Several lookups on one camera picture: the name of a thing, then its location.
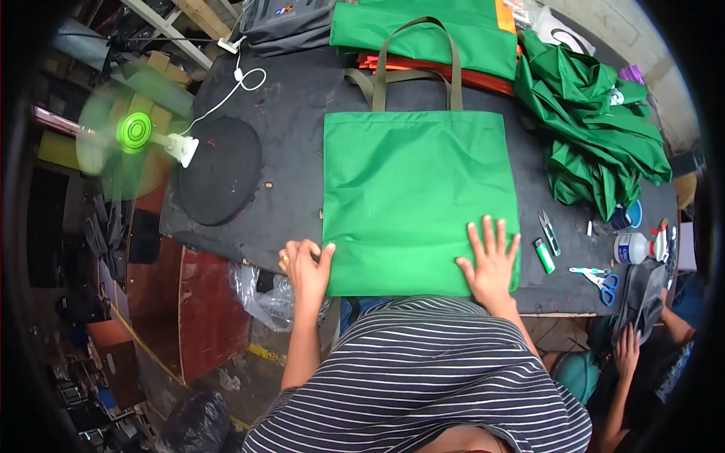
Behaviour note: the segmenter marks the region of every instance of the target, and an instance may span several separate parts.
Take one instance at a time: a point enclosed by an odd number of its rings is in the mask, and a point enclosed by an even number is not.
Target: green fan hub
[[[132,113],[118,123],[116,139],[123,152],[136,154],[140,152],[151,137],[151,118],[145,113]]]

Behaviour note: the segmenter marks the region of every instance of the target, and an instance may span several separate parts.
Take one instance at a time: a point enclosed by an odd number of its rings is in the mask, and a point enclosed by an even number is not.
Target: person
[[[640,346],[640,333],[629,324],[614,349],[613,362],[601,371],[595,354],[553,352],[544,355],[544,366],[568,388],[594,418],[602,418],[598,440],[602,453],[629,451],[649,427],[687,365],[695,343],[695,329],[669,309],[667,290],[660,293],[661,319],[668,336],[651,336]],[[602,401],[608,410],[600,408]]]
[[[362,313],[320,363],[318,312],[334,259],[309,240],[280,250],[294,324],[279,397],[245,452],[583,452],[584,407],[545,370],[509,295],[520,236],[473,223],[475,301],[414,296]],[[312,256],[319,257],[319,264]]]

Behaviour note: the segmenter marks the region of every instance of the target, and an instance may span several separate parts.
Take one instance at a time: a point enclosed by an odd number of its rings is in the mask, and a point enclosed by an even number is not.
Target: green lighter
[[[556,266],[554,266],[554,262],[551,260],[551,255],[549,254],[549,250],[546,248],[546,244],[544,244],[544,241],[541,238],[538,238],[534,242],[534,247],[536,247],[536,252],[539,255],[539,259],[542,261],[542,264],[544,265],[546,273],[550,274],[554,272]]]

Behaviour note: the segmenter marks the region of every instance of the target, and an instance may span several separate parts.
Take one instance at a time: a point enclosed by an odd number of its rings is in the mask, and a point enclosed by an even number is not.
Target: yellow line
[[[247,351],[253,353],[254,355],[258,355],[263,359],[271,360],[272,362],[276,363],[277,365],[280,365],[281,367],[284,366],[284,364],[287,363],[287,356],[284,354],[279,354],[277,352],[268,351],[267,349],[264,349],[263,347],[259,346],[258,344],[249,343],[246,346]]]
[[[234,423],[235,425],[240,426],[240,427],[246,429],[247,431],[249,431],[250,429],[252,429],[251,426],[247,425],[245,422],[241,421],[238,418],[232,417],[231,415],[229,416],[229,418],[231,419],[231,422],[232,423]]]
[[[111,309],[113,310],[113,312],[114,312],[114,313],[116,314],[116,316],[118,317],[118,320],[119,320],[119,321],[120,321],[120,322],[121,322],[121,323],[123,324],[123,327],[125,327],[125,328],[126,328],[126,330],[127,330],[127,331],[128,331],[128,332],[129,332],[130,334],[131,334],[131,336],[133,337],[133,339],[134,339],[134,340],[136,340],[136,342],[138,343],[138,345],[139,345],[139,346],[140,346],[140,347],[141,347],[141,348],[142,348],[142,349],[143,349],[144,351],[146,351],[146,353],[147,353],[147,354],[148,354],[148,355],[149,355],[149,356],[151,357],[151,359],[152,359],[152,360],[154,360],[154,362],[156,362],[156,365],[159,365],[159,366],[161,367],[161,369],[162,369],[162,370],[164,370],[164,371],[166,372],[166,374],[168,374],[168,375],[169,375],[169,376],[170,376],[170,377],[171,377],[171,378],[172,378],[172,379],[173,379],[174,381],[176,381],[176,382],[177,382],[177,383],[178,383],[178,384],[179,384],[180,386],[184,387],[184,388],[185,388],[186,390],[189,390],[189,391],[193,391],[193,389],[192,389],[191,387],[189,387],[189,385],[188,385],[188,384],[184,383],[184,382],[182,381],[182,379],[181,379],[181,378],[179,378],[179,377],[178,377],[177,375],[175,375],[175,374],[174,374],[174,373],[173,373],[173,372],[172,372],[171,370],[169,370],[169,368],[168,368],[168,367],[167,367],[166,365],[164,365],[164,364],[163,364],[163,362],[161,362],[161,359],[160,359],[160,358],[159,358],[159,357],[158,357],[158,356],[157,356],[156,354],[154,354],[154,352],[153,352],[153,351],[152,351],[152,350],[151,350],[151,349],[150,349],[150,348],[149,348],[149,347],[148,347],[148,346],[146,345],[146,343],[144,343],[144,341],[143,341],[143,340],[141,340],[141,338],[139,338],[139,336],[138,336],[138,334],[136,333],[136,331],[135,331],[135,330],[134,330],[134,329],[133,329],[133,328],[132,328],[132,327],[131,327],[131,326],[130,326],[130,325],[129,325],[129,324],[127,323],[127,322],[126,322],[126,320],[125,320],[125,319],[123,319],[123,316],[121,316],[121,314],[120,314],[120,313],[118,312],[118,308],[116,308],[116,306],[115,306],[114,304],[109,304],[109,305],[111,306]],[[156,407],[154,407],[154,406],[153,406],[153,405],[151,404],[151,402],[150,402],[149,400],[146,400],[146,402],[147,402],[147,403],[149,404],[149,406],[151,406],[151,408],[152,408],[152,409],[153,409],[154,411],[156,411],[156,413],[157,413],[157,414],[158,414],[158,415],[159,415],[159,416],[160,416],[161,418],[163,418],[164,420],[166,420],[166,419],[164,418],[164,416],[163,416],[163,415],[161,415],[161,412],[159,412],[159,411],[158,411],[158,410],[156,409]],[[235,424],[235,425],[237,425],[237,426],[240,426],[240,427],[242,427],[243,429],[245,429],[245,430],[247,430],[247,431],[248,431],[248,430],[249,430],[249,429],[251,428],[251,426],[249,426],[249,425],[247,425],[246,423],[242,422],[242,421],[241,421],[241,420],[239,420],[238,418],[232,417],[231,415],[229,416],[229,419],[231,420],[231,422],[232,422],[232,423],[234,423],[234,424]]]

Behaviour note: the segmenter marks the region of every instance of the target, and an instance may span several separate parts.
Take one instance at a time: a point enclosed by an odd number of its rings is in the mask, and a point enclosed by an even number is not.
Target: orange fabric
[[[378,57],[375,55],[360,54],[357,58],[360,63],[360,68],[372,69],[377,68]],[[442,65],[440,63],[427,62],[424,60],[416,60],[398,55],[388,55],[387,70],[406,70],[406,69],[430,69],[440,72],[446,79],[451,78],[451,67],[450,65]],[[461,78],[463,79],[463,85],[473,86],[476,88],[485,88],[489,90],[498,91],[500,93],[513,96],[513,85],[511,82],[501,80],[493,75],[483,74],[482,72],[476,72],[471,70],[461,70]]]
[[[494,0],[496,4],[496,21],[501,30],[516,33],[516,24],[513,22],[513,10],[503,4],[503,0]]]

